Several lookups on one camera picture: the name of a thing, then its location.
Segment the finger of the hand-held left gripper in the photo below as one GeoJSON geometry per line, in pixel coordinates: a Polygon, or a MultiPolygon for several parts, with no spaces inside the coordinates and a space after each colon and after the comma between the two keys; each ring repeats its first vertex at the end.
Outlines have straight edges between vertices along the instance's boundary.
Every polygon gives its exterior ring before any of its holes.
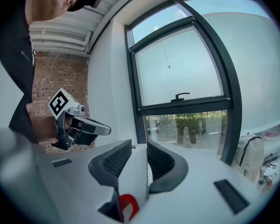
{"type": "Polygon", "coordinates": [[[81,130],[76,129],[74,134],[74,142],[77,145],[90,146],[97,138],[97,135],[91,133],[83,133],[81,130]]]}
{"type": "Polygon", "coordinates": [[[81,132],[94,135],[109,135],[111,128],[84,116],[74,116],[72,128],[77,127],[81,132]]]}

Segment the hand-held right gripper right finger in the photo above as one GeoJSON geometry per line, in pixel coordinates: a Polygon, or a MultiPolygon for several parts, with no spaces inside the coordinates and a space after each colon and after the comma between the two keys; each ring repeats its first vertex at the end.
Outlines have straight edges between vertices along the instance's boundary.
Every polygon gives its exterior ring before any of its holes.
{"type": "Polygon", "coordinates": [[[186,177],[187,161],[175,152],[152,141],[147,141],[147,161],[152,170],[153,182],[149,194],[170,192],[186,177]]]}

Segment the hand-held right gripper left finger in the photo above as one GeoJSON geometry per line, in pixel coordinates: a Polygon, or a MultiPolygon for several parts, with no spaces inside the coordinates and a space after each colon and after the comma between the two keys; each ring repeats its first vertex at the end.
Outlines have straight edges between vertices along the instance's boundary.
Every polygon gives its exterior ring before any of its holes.
{"type": "Polygon", "coordinates": [[[131,154],[132,141],[120,141],[115,147],[94,157],[88,165],[90,174],[101,186],[113,188],[111,200],[104,203],[98,211],[116,221],[124,220],[119,201],[118,178],[131,154]]]}

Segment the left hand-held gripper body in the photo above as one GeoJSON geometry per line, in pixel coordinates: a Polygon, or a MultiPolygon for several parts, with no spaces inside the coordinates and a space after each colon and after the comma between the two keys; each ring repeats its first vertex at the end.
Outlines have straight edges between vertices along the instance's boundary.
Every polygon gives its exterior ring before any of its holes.
{"type": "Polygon", "coordinates": [[[85,106],[76,101],[65,89],[60,88],[48,104],[49,110],[56,120],[57,143],[53,146],[68,150],[75,139],[70,131],[65,131],[65,117],[84,116],[85,106]]]}

